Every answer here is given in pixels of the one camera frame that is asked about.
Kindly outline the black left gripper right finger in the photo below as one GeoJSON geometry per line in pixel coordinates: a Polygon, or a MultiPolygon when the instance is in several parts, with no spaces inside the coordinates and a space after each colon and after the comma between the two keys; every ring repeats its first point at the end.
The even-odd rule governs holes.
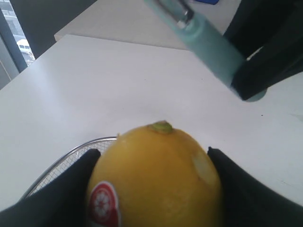
{"type": "Polygon", "coordinates": [[[303,207],[268,188],[222,151],[209,147],[223,187],[225,227],[301,227],[303,207]]]}

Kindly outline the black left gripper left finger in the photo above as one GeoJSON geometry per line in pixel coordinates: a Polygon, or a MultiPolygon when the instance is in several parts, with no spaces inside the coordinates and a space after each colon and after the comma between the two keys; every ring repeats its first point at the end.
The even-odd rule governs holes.
{"type": "Polygon", "coordinates": [[[33,195],[1,211],[2,227],[84,227],[86,189],[100,157],[88,150],[71,167],[33,195]]]}

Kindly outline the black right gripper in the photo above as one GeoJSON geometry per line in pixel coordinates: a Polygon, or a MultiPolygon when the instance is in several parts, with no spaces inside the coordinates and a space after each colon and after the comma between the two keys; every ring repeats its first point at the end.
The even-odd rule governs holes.
{"type": "Polygon", "coordinates": [[[244,57],[262,47],[234,75],[242,100],[303,71],[301,0],[242,0],[224,36],[244,57]]]}

